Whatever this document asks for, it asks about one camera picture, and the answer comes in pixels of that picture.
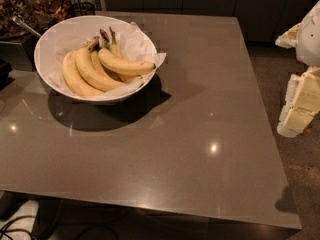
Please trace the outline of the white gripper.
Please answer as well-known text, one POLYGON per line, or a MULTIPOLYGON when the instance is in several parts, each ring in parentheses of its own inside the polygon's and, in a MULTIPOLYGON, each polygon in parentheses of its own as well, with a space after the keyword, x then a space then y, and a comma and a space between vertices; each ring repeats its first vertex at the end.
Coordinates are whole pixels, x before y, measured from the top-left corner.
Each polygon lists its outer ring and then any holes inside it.
MULTIPOLYGON (((320 66, 320 0, 298 23, 280 35, 275 44, 296 47, 297 60, 308 66, 320 66)), ((277 132, 294 138, 301 134, 320 112, 320 68, 309 67, 301 76, 293 74, 287 85, 277 132)))

